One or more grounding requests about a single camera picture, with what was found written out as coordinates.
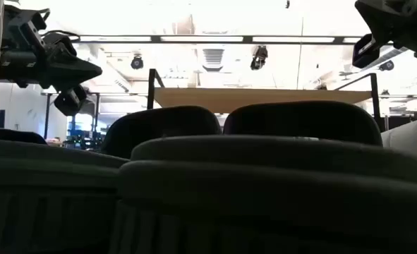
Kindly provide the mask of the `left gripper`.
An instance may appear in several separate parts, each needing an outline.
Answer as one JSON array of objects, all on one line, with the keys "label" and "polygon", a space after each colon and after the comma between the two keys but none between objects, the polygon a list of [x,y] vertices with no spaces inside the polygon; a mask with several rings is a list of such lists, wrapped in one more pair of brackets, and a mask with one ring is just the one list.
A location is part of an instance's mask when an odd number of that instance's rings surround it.
[{"label": "left gripper", "polygon": [[77,57],[71,39],[62,33],[45,35],[41,47],[1,50],[0,80],[23,88],[38,84],[68,90],[101,74],[99,66]]}]

